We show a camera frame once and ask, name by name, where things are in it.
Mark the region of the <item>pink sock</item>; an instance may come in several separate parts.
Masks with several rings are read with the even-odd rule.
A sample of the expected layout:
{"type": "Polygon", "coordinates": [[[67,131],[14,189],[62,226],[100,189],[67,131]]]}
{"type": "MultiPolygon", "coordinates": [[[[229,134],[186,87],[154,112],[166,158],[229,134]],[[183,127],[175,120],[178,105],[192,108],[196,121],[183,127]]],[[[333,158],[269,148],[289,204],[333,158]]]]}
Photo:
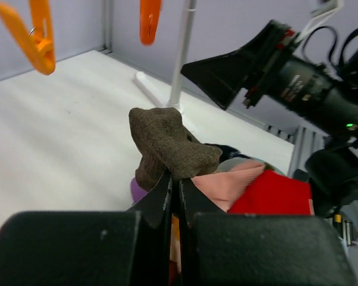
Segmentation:
{"type": "Polygon", "coordinates": [[[232,158],[222,162],[214,173],[196,176],[192,182],[221,210],[227,212],[265,167],[260,161],[232,158]]]}

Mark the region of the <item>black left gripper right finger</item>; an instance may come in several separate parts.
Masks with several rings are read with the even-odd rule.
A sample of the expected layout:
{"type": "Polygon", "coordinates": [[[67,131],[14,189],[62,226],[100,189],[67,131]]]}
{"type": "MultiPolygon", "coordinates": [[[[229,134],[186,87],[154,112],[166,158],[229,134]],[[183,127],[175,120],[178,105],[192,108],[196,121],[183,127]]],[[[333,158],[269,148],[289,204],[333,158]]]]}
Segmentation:
{"type": "Polygon", "coordinates": [[[177,192],[183,285],[357,285],[324,219],[227,214],[189,179],[177,192]]]}

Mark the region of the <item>red sock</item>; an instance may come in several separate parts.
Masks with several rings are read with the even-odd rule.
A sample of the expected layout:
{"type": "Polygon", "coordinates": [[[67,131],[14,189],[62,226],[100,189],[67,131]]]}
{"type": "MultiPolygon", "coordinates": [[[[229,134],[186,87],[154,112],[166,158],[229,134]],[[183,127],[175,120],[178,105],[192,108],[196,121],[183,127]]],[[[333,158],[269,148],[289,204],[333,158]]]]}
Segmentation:
{"type": "Polygon", "coordinates": [[[228,210],[245,215],[314,214],[310,184],[266,170],[228,210]]]}

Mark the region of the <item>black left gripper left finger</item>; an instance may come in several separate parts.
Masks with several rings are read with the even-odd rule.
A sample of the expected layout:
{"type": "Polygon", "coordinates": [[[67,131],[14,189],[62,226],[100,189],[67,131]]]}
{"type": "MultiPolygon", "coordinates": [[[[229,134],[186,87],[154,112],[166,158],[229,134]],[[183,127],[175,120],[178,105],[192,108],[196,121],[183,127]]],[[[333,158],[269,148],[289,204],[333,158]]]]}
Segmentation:
{"type": "Polygon", "coordinates": [[[0,228],[0,285],[168,285],[172,177],[124,212],[19,212],[0,228]]]}

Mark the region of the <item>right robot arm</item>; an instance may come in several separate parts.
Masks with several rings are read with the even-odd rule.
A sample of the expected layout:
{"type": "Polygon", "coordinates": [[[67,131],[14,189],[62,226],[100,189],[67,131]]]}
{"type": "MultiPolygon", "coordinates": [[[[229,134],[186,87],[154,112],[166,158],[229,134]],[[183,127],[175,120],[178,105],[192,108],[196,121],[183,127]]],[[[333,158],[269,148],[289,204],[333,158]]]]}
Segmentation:
{"type": "Polygon", "coordinates": [[[183,285],[357,285],[337,215],[358,197],[358,51],[333,79],[293,55],[309,38],[272,20],[238,50],[183,65],[222,109],[246,89],[246,107],[268,95],[330,137],[306,161],[307,182],[266,171],[229,214],[180,207],[183,285]]]}

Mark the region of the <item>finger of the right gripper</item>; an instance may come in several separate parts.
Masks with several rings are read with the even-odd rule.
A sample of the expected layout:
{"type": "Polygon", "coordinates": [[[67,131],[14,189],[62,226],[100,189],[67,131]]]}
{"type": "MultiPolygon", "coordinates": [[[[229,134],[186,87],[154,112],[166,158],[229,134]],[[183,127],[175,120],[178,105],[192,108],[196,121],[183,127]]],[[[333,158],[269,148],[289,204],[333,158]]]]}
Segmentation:
{"type": "MultiPolygon", "coordinates": [[[[265,27],[267,26],[288,25],[271,20],[265,27]]],[[[187,63],[183,65],[181,74],[200,88],[221,109],[226,110],[240,90],[246,89],[243,78],[255,57],[255,52],[248,45],[250,41],[235,51],[187,63]]]]}

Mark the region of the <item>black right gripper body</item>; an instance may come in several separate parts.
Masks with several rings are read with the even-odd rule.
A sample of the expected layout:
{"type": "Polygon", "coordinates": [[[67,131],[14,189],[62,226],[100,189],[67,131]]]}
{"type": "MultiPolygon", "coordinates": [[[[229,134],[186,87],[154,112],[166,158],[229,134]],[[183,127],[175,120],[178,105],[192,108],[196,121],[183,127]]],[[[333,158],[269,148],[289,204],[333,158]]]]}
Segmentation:
{"type": "Polygon", "coordinates": [[[298,33],[289,26],[267,26],[248,44],[255,57],[243,78],[247,89],[243,104],[254,107],[270,89],[298,44],[298,33]]]}

